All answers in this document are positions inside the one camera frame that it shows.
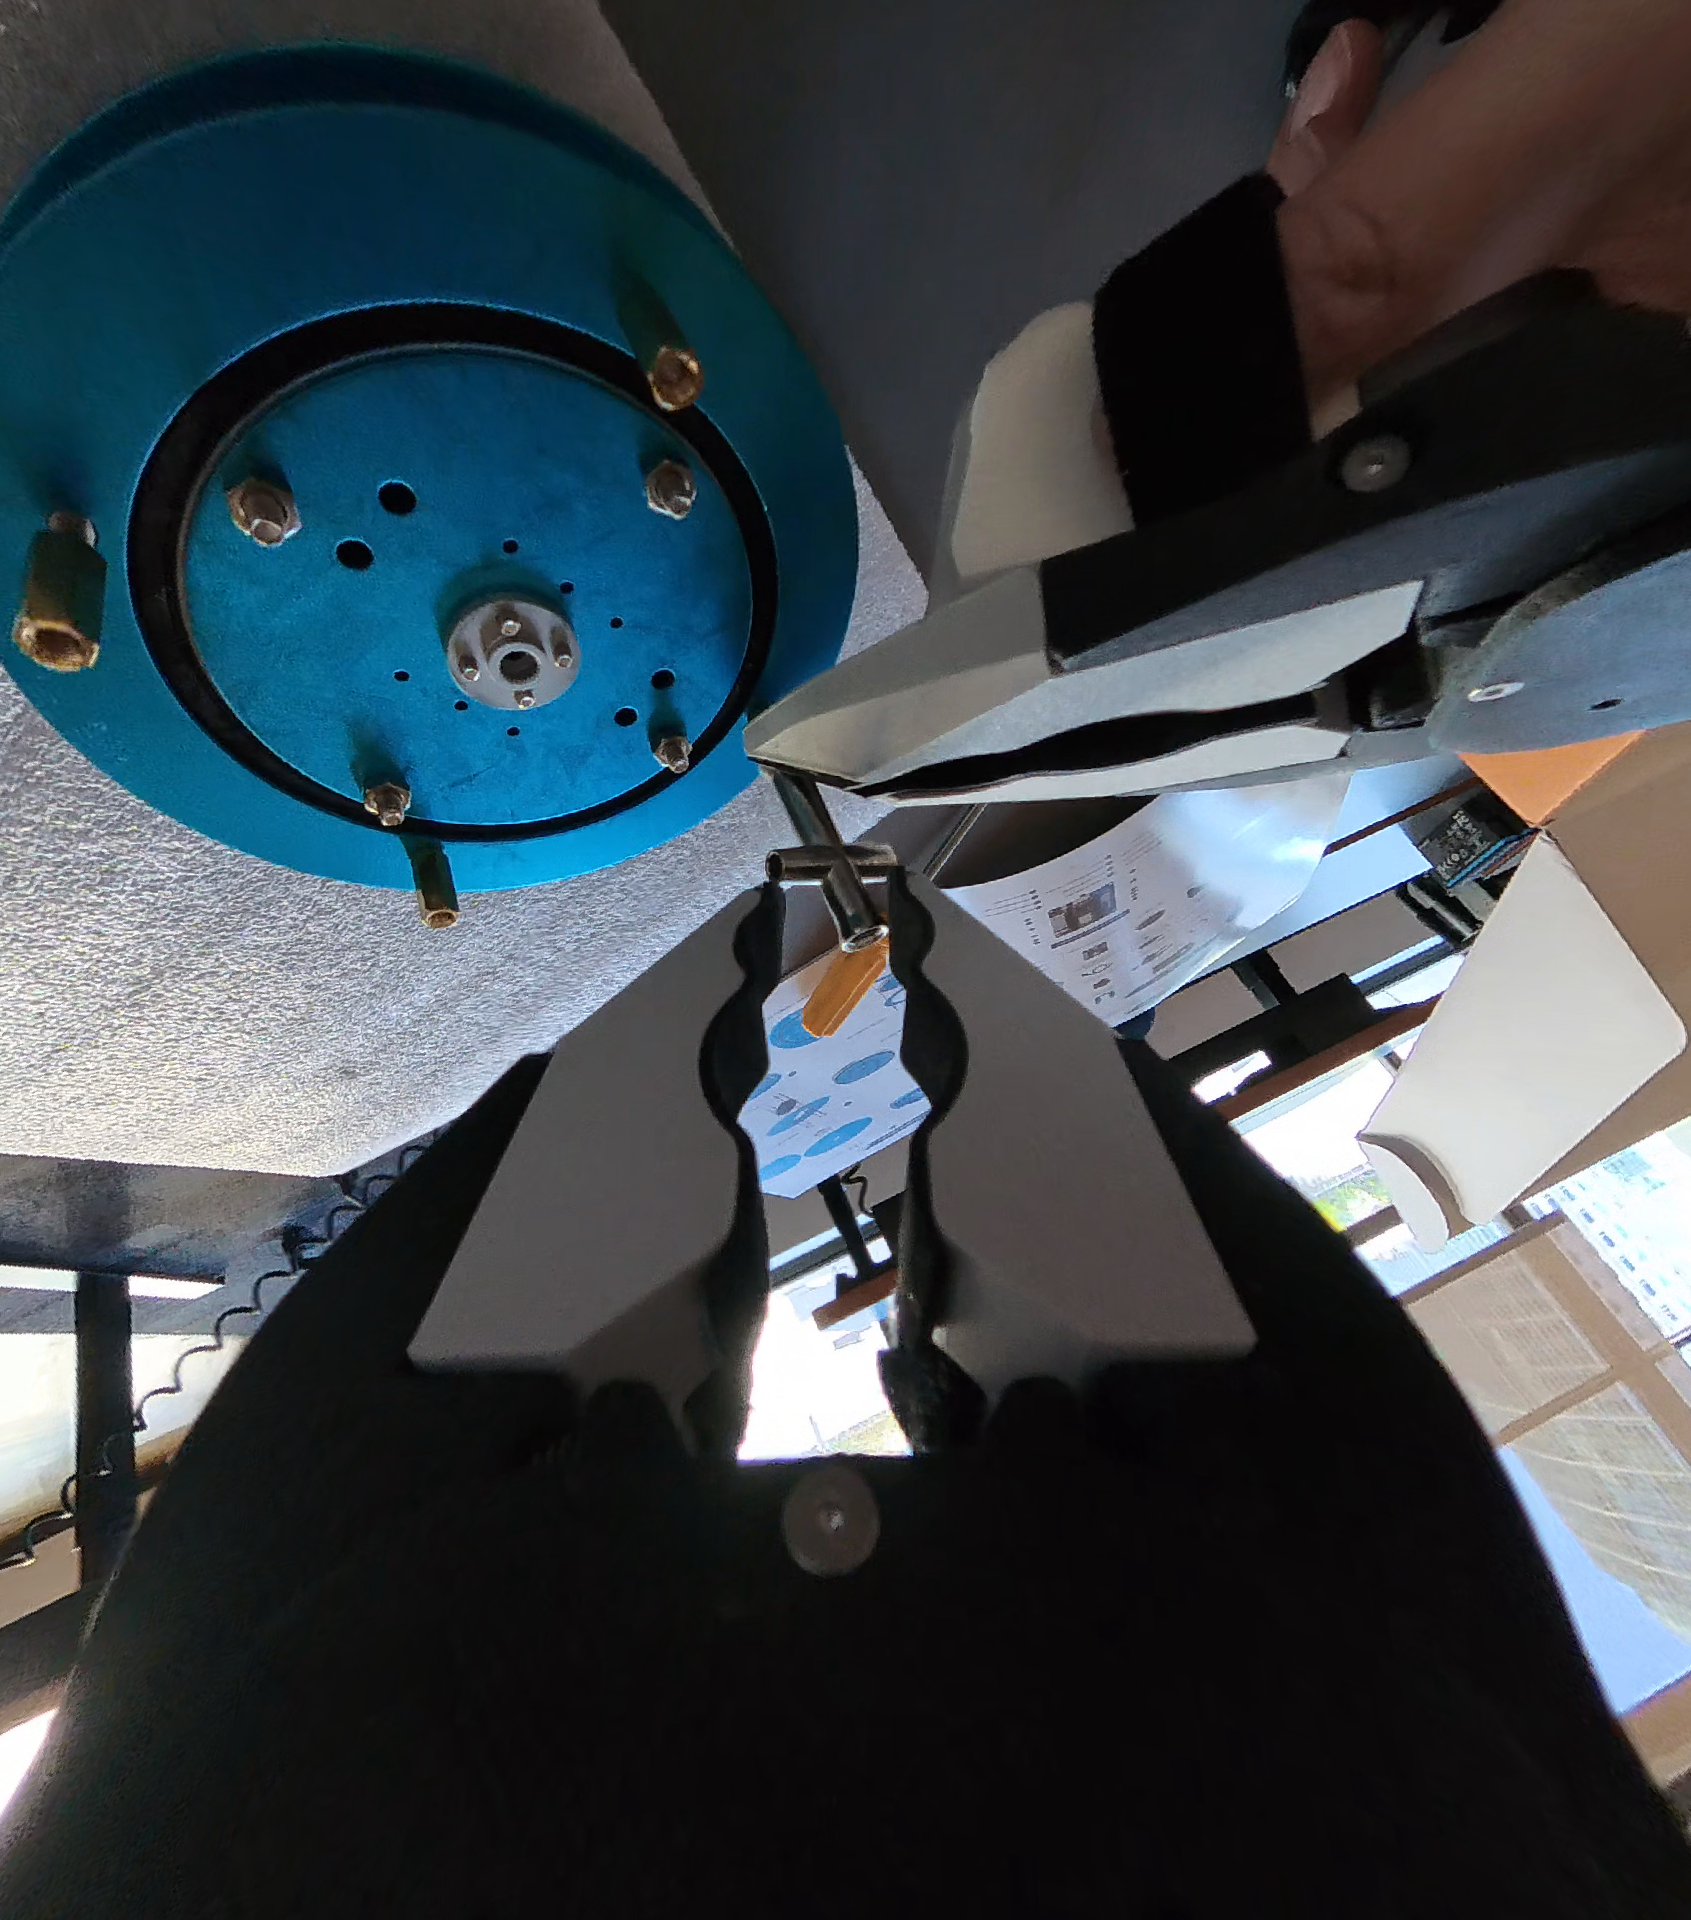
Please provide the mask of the dark grey desk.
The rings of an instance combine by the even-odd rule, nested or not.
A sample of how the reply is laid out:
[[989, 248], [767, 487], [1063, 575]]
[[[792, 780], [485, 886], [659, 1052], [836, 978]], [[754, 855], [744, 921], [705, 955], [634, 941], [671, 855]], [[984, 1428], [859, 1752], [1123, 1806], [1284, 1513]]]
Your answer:
[[[119, 96], [320, 41], [487, 70], [617, 134], [767, 267], [858, 479], [847, 650], [918, 615], [953, 419], [1035, 313], [1251, 166], [1297, 4], [0, 4], [0, 215]], [[612, 871], [425, 929], [89, 765], [0, 656], [0, 1257], [254, 1268], [329, 1177], [464, 1111], [761, 876], [754, 783]], [[0, 1291], [0, 1335], [70, 1303]]]

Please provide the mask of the printed instruction manual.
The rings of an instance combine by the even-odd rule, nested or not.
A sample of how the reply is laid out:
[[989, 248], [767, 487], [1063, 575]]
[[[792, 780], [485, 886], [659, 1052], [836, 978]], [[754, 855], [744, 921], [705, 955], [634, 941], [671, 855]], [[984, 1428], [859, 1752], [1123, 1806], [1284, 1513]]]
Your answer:
[[[1106, 1025], [1156, 1008], [1291, 907], [1333, 837], [1347, 775], [1168, 793], [1077, 852], [948, 896]], [[832, 1037], [802, 1008], [827, 960], [764, 1005], [769, 1070], [741, 1109], [763, 1190], [798, 1197], [904, 1140], [927, 1096], [898, 1057], [904, 989], [884, 967]]]

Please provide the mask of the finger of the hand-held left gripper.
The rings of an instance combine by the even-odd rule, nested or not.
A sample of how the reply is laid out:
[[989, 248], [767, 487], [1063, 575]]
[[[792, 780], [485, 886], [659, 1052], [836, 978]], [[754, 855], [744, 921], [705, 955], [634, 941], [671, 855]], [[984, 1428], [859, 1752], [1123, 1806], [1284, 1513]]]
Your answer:
[[1354, 733], [1342, 716], [1123, 716], [1012, 751], [944, 751], [853, 793], [894, 806], [1135, 796], [1333, 760]]
[[1263, 707], [1403, 637], [1422, 587], [1404, 579], [1063, 673], [1037, 579], [1012, 570], [788, 694], [750, 722], [744, 747], [761, 765], [872, 786], [1116, 718]]

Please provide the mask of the metal socket wrench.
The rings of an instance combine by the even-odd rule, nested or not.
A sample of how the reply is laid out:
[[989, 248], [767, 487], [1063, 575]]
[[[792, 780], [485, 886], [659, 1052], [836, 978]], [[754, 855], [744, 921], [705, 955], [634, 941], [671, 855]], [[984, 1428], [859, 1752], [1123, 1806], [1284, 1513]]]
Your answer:
[[880, 911], [867, 886], [886, 882], [902, 867], [898, 854], [884, 843], [863, 843], [839, 834], [816, 783], [798, 772], [764, 765], [791, 824], [794, 843], [767, 854], [772, 885], [818, 888], [839, 949], [855, 954], [886, 941]]

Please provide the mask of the large window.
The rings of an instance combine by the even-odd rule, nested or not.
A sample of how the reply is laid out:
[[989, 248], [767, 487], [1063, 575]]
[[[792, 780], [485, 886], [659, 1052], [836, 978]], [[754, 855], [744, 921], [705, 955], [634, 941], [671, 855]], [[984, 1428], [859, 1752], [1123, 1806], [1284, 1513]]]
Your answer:
[[1691, 1118], [1422, 1247], [1359, 1140], [1409, 1043], [1235, 1105], [1479, 1421], [1617, 1714], [1691, 1680]]

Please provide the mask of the blue round base plate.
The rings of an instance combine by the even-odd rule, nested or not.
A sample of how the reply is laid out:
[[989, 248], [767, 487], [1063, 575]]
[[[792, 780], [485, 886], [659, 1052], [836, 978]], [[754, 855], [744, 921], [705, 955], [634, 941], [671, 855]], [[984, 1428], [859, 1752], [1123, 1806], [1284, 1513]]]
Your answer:
[[[705, 390], [652, 403], [615, 260]], [[97, 662], [13, 644], [30, 541], [94, 525]], [[146, 804], [297, 871], [468, 894], [711, 819], [858, 586], [838, 417], [708, 215], [615, 136], [453, 62], [190, 66], [0, 222], [0, 656]]]

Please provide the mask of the black blue product box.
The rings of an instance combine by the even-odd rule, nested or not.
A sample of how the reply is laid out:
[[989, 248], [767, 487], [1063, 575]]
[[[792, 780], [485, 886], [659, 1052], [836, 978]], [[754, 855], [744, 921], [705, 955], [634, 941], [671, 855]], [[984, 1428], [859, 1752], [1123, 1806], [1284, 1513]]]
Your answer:
[[1410, 830], [1414, 850], [1441, 886], [1475, 882], [1508, 852], [1517, 850], [1526, 828], [1485, 794], [1471, 794]]

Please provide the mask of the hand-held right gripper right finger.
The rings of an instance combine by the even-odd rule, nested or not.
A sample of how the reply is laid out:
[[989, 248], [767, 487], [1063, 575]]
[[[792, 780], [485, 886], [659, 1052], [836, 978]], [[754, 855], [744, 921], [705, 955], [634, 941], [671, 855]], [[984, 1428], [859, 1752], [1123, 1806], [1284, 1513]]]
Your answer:
[[1113, 1032], [932, 885], [886, 885], [911, 1140], [884, 1397], [914, 1454], [1023, 1379], [1235, 1359], [1256, 1332]]

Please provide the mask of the white foam sheet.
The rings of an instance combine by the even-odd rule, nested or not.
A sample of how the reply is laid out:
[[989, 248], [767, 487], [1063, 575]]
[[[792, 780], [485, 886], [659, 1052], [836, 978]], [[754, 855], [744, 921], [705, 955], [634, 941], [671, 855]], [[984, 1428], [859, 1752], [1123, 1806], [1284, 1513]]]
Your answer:
[[0, 1157], [331, 1170], [923, 606], [603, 4], [0, 4]]

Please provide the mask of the yellow handled screwdriver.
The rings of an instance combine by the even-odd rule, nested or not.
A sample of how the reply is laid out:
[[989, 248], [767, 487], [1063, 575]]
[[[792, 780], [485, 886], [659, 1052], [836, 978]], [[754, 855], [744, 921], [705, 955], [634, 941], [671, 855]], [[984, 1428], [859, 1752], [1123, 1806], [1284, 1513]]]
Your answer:
[[839, 947], [814, 982], [800, 1010], [800, 1026], [810, 1039], [830, 1039], [852, 1018], [859, 1001], [880, 982], [889, 944]]

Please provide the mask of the orange cardboard box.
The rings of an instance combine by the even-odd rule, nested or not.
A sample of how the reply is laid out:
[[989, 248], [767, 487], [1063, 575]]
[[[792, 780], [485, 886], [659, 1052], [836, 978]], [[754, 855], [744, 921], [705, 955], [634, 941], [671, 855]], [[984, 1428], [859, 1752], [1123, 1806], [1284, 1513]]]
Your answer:
[[1691, 1118], [1691, 722], [1463, 762], [1538, 837], [1359, 1137], [1425, 1247]]

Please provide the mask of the person's left hand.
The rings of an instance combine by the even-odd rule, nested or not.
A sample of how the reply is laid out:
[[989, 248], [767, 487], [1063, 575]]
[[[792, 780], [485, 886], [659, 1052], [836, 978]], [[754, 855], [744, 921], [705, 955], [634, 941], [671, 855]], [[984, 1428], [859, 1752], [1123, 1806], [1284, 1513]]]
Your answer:
[[1501, 4], [1391, 103], [1379, 68], [1337, 27], [1266, 156], [1314, 426], [1532, 274], [1691, 320], [1691, 2]]

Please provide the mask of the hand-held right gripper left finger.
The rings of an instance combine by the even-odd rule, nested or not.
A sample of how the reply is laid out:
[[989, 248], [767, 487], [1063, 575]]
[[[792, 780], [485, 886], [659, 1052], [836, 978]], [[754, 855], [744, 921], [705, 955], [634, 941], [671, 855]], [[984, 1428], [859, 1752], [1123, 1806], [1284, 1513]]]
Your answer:
[[552, 1050], [409, 1357], [428, 1374], [650, 1386], [697, 1454], [735, 1454], [767, 1304], [740, 1109], [767, 1070], [785, 896], [763, 886]]

